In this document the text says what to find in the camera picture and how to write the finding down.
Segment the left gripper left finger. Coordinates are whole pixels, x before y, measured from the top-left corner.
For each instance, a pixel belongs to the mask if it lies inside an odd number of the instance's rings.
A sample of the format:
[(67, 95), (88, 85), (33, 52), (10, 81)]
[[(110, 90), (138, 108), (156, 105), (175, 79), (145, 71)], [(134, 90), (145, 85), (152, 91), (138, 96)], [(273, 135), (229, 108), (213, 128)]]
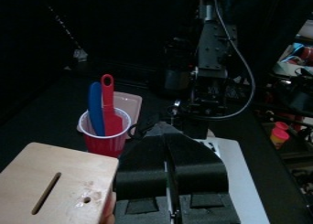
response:
[(170, 224), (164, 127), (164, 123), (157, 123), (122, 153), (116, 179), (117, 224)]

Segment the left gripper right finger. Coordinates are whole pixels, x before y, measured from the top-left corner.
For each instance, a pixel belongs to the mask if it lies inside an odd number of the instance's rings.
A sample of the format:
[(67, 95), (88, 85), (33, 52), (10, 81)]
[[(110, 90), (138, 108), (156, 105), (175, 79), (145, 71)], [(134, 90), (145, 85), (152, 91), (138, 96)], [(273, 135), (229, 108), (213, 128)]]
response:
[(227, 166), (215, 151), (180, 130), (165, 133), (168, 185), (176, 224), (241, 224)]

